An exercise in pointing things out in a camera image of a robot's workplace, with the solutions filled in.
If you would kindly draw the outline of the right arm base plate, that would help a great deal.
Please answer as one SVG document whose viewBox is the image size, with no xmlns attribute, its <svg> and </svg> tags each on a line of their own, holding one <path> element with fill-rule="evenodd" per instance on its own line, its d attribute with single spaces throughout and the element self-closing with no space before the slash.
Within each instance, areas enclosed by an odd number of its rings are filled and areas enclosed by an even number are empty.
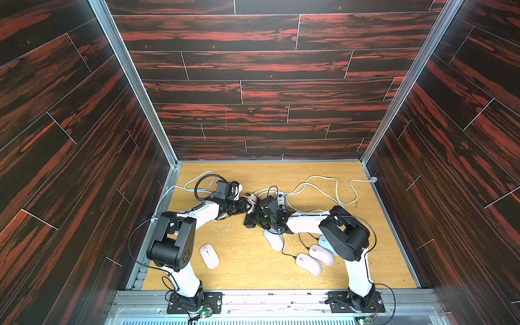
<svg viewBox="0 0 520 325">
<path fill-rule="evenodd" d="M 330 291 L 324 303 L 330 306 L 333 314 L 385 312 L 383 299 L 378 291 L 371 291 L 363 297 L 350 290 Z"/>
</svg>

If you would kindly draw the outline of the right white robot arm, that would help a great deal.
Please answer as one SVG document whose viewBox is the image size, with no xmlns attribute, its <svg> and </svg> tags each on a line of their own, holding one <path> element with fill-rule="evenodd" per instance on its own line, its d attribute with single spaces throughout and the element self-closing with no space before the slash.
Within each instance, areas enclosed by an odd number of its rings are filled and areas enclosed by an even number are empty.
<svg viewBox="0 0 520 325">
<path fill-rule="evenodd" d="M 334 265 L 335 257 L 339 256 L 345 260 L 349 294 L 365 301 L 375 292 L 367 262 L 370 232 L 344 208 L 335 206 L 323 213 L 298 213 L 284 210 L 272 196 L 263 200 L 243 196 L 241 200 L 245 202 L 246 218 L 264 229 L 273 250 L 283 251 L 285 234 L 323 235 L 334 252 L 311 245 L 308 253 L 293 257 L 297 266 L 319 276 L 322 267 Z"/>
</svg>

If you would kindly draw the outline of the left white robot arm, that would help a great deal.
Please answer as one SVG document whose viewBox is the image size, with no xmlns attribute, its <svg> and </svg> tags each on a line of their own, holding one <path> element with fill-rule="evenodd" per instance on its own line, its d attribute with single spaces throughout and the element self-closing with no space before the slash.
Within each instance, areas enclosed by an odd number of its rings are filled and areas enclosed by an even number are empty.
<svg viewBox="0 0 520 325">
<path fill-rule="evenodd" d="M 227 215 L 240 215 L 254 209 L 248 198 L 212 201 L 202 200 L 183 213 L 166 211 L 159 215 L 146 257 L 169 274 L 177 293 L 193 298 L 203 289 L 190 264 L 194 253 L 196 230 L 211 220 Z"/>
</svg>

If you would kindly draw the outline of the white wireless mouse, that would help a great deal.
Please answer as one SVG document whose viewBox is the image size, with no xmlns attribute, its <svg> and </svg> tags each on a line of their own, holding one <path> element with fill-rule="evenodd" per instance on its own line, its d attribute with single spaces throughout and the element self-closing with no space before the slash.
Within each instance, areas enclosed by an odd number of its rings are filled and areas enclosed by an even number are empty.
<svg viewBox="0 0 520 325">
<path fill-rule="evenodd" d="M 205 244 L 199 249 L 200 256 L 208 269 L 215 269 L 220 264 L 220 259 L 211 244 Z"/>
</svg>

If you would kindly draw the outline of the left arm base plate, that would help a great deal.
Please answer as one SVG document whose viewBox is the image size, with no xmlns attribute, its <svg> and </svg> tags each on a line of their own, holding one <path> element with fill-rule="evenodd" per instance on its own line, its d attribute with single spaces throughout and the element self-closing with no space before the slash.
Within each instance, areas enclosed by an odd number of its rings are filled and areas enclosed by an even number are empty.
<svg viewBox="0 0 520 325">
<path fill-rule="evenodd" d="M 168 298 L 167 314 L 191 314 L 201 318 L 220 314 L 222 311 L 223 293 L 217 291 L 200 291 L 194 297 L 184 297 L 172 292 Z"/>
</svg>

